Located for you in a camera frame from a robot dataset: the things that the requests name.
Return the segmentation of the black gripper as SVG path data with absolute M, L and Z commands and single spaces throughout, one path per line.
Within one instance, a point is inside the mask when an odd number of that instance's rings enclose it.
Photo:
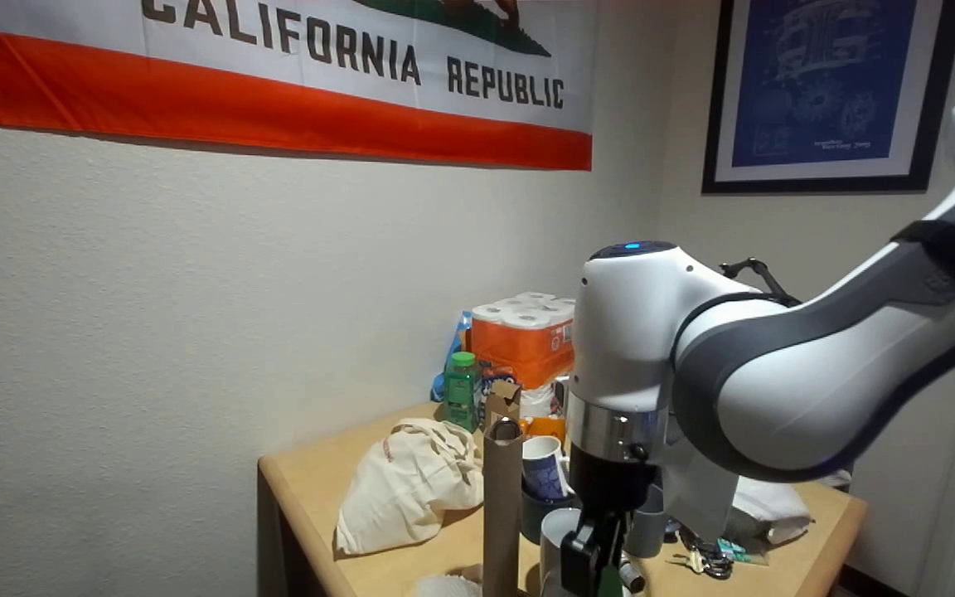
M 619 559 L 633 511 L 657 481 L 654 464 L 606 461 L 569 447 L 569 487 L 581 520 L 560 545 L 560 588 L 569 597 L 597 597 L 604 575 Z

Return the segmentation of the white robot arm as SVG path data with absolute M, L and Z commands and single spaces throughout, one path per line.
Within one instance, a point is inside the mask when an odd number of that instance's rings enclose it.
M 599 597 L 649 492 L 714 539 L 741 476 L 813 481 L 854 461 L 955 367 L 955 184 L 808 300 L 741 285 L 674 242 L 581 267 L 560 588 Z

